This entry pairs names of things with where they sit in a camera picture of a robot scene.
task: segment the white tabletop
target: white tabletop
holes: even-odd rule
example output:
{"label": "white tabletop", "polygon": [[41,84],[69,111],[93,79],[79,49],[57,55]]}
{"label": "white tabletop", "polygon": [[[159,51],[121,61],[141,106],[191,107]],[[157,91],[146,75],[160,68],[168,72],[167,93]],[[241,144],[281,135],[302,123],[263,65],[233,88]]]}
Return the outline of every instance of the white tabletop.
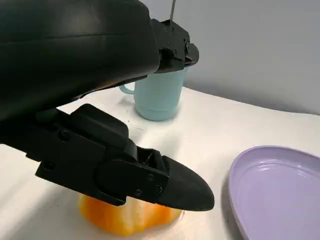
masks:
{"label": "white tabletop", "polygon": [[[126,239],[241,239],[228,203],[226,179],[235,157],[259,145],[279,145],[320,156],[320,116],[264,109],[183,89],[177,116],[152,122],[138,116],[131,95],[119,89],[93,93],[62,109],[90,103],[125,122],[130,137],[196,171],[216,204],[186,212],[169,227]],[[77,210],[77,193],[34,176],[39,163],[0,145],[0,240],[119,240],[91,226]]]}

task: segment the light blue mug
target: light blue mug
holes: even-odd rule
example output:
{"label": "light blue mug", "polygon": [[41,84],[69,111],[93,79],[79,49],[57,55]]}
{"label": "light blue mug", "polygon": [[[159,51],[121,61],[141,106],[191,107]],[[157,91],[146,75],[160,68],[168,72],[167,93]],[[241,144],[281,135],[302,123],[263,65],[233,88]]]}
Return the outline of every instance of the light blue mug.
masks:
{"label": "light blue mug", "polygon": [[145,119],[164,121],[172,118],[178,108],[187,68],[154,73],[135,82],[134,90],[120,86],[122,92],[134,95],[135,109]]}

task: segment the white wall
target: white wall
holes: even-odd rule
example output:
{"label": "white wall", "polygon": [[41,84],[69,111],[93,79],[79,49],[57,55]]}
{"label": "white wall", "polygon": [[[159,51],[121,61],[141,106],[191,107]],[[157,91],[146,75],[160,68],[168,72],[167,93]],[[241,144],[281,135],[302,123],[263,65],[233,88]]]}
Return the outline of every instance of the white wall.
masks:
{"label": "white wall", "polygon": [[[263,107],[320,114],[320,0],[176,0],[200,51],[186,86]],[[143,0],[151,17],[171,0]]]}

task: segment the purple plate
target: purple plate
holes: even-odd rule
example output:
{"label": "purple plate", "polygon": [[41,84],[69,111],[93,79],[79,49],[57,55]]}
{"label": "purple plate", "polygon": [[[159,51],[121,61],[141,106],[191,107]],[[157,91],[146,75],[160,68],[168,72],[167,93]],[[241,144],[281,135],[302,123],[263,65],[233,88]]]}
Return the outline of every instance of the purple plate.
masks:
{"label": "purple plate", "polygon": [[229,196],[247,240],[320,240],[320,158],[285,147],[241,153]]}

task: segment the screw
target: screw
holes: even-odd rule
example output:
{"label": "screw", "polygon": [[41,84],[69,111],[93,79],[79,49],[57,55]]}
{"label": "screw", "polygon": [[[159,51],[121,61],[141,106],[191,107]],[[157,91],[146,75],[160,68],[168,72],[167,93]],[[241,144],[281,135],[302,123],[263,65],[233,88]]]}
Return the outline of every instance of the screw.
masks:
{"label": "screw", "polygon": [[67,130],[60,131],[58,134],[58,137],[61,141],[67,142],[70,140],[71,136],[70,133]]}
{"label": "screw", "polygon": [[142,195],[142,191],[140,189],[135,190],[134,195],[136,197],[140,197]]}
{"label": "screw", "polygon": [[160,185],[155,186],[154,194],[159,195],[162,192],[162,187]]}
{"label": "screw", "polygon": [[43,162],[43,168],[47,171],[52,171],[53,169],[55,169],[55,164],[50,161],[45,161]]}
{"label": "screw", "polygon": [[148,181],[149,182],[153,182],[155,180],[155,176],[153,176],[152,174],[148,175]]}

